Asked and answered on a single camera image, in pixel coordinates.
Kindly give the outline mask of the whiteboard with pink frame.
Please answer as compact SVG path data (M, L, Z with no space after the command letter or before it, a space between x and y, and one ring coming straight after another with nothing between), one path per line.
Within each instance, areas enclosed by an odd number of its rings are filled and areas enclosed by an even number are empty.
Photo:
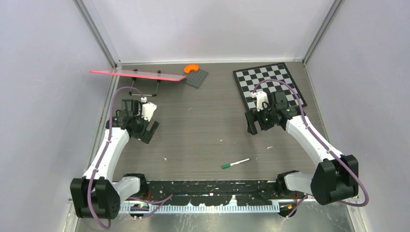
M132 71L132 70L100 70L100 71L89 71L95 74L105 74L105 75L118 75L132 78L142 78L142 79L153 79L153 80L164 80L164 81L174 81L179 82L186 78L185 75L177 74L167 74L159 72L142 72L142 71Z

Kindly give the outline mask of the green whiteboard marker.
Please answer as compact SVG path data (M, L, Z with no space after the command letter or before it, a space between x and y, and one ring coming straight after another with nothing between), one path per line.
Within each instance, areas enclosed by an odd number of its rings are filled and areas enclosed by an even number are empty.
M238 164L241 164L241 163L243 163L243 162L250 161L250 160L251 160L251 158L247 158L247 159L243 159L243 160L236 161L236 162L233 162L233 163L224 164L224 165L221 166L221 168L222 168L222 169L227 169L227 168L232 167L232 166L234 166L234 165L238 165Z

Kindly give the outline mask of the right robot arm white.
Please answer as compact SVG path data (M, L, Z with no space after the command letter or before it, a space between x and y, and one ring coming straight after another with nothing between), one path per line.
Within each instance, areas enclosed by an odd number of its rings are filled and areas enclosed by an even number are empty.
M289 198L295 192L312 195L321 205L339 202L358 195L359 185L353 175L358 174L358 160L345 156L320 135L300 107L291 107L284 91L251 93L255 109L245 113L248 132L257 134L257 122L263 131L280 126L306 151L316 170L313 175L293 170L278 174L276 192Z

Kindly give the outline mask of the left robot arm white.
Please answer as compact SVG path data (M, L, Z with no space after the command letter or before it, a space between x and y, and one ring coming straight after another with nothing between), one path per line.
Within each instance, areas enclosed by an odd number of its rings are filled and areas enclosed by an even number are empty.
M81 178L71 181L72 201L79 218L115 219L123 201L131 196L143 200L148 194L144 174L125 174L118 182L113 182L113 175L130 139L150 143L159 126L159 122L152 119L157 106L146 98L123 103L125 107L111 112L93 162Z

